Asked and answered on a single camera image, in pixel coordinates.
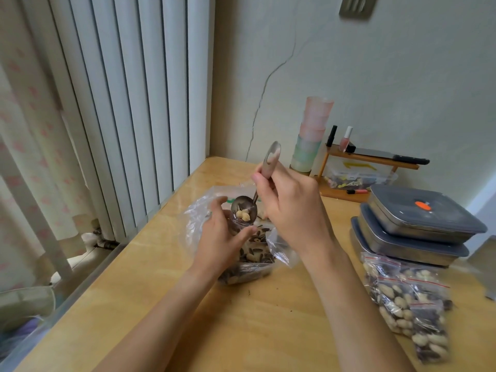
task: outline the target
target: ladle handle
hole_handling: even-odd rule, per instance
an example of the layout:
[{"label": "ladle handle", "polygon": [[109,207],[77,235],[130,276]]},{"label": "ladle handle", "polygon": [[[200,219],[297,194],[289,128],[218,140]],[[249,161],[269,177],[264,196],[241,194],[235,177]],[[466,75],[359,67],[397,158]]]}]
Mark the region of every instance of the ladle handle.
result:
[{"label": "ladle handle", "polygon": [[[281,144],[277,141],[274,141],[272,145],[270,145],[269,150],[267,151],[267,155],[265,155],[265,159],[262,164],[262,171],[260,172],[262,176],[266,179],[270,179],[270,176],[274,173],[276,169],[277,162],[279,162],[279,157],[281,156]],[[255,192],[255,196],[253,196],[253,203],[256,205],[258,199],[258,193]]]}]

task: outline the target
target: food storage container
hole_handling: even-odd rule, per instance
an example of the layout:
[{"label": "food storage container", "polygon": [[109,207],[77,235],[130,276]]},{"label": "food storage container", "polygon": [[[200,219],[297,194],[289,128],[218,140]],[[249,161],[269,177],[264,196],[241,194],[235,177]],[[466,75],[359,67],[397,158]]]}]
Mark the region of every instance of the food storage container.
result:
[{"label": "food storage container", "polygon": [[383,230],[366,203],[360,205],[358,223],[369,249],[374,253],[440,266],[449,266],[458,257],[469,254],[463,244],[442,244],[390,235]]},{"label": "food storage container", "polygon": [[[356,253],[356,256],[360,258],[362,252],[366,253],[372,253],[375,254],[370,248],[369,245],[367,244],[367,241],[363,237],[362,231],[360,231],[360,225],[358,224],[358,217],[353,217],[351,218],[351,229],[350,229],[350,240],[351,240],[351,245],[353,246],[353,250]],[[406,260],[403,258],[398,258],[398,257],[392,257],[392,256],[387,256],[393,260],[399,261],[402,265],[407,264],[405,266],[422,266],[422,267],[427,267],[427,269],[435,267],[435,268],[446,268],[447,266],[440,266],[440,265],[434,265],[434,264],[428,264],[428,263],[423,263],[419,264],[418,262],[415,261],[410,261]]]},{"label": "food storage container", "polygon": [[373,185],[369,205],[391,235],[462,244],[487,227],[442,193]]},{"label": "food storage container", "polygon": [[385,174],[369,164],[344,162],[342,165],[329,166],[326,177],[331,188],[367,189],[372,184],[391,184],[398,175],[394,172]]}]

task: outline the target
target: floral curtain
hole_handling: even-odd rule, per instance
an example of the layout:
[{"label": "floral curtain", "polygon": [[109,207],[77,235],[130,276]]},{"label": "floral curtain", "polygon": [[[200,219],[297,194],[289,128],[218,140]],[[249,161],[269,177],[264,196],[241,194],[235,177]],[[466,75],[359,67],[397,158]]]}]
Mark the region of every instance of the floral curtain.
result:
[{"label": "floral curtain", "polygon": [[95,211],[18,0],[0,0],[0,291],[70,276]]}]

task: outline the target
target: vertical blind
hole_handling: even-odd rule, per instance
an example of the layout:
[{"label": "vertical blind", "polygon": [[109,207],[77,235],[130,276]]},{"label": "vertical blind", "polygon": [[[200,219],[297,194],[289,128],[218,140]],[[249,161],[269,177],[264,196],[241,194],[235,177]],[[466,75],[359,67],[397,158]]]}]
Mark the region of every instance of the vertical blind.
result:
[{"label": "vertical blind", "polygon": [[215,0],[33,2],[102,231],[123,242],[208,156]]}]

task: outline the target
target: wall-mounted metal object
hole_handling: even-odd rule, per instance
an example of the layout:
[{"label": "wall-mounted metal object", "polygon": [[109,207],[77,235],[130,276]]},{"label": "wall-mounted metal object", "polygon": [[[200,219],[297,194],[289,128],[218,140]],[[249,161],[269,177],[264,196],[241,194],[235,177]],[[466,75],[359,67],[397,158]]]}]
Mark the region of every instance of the wall-mounted metal object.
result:
[{"label": "wall-mounted metal object", "polygon": [[343,0],[339,16],[351,19],[369,19],[377,0]]}]

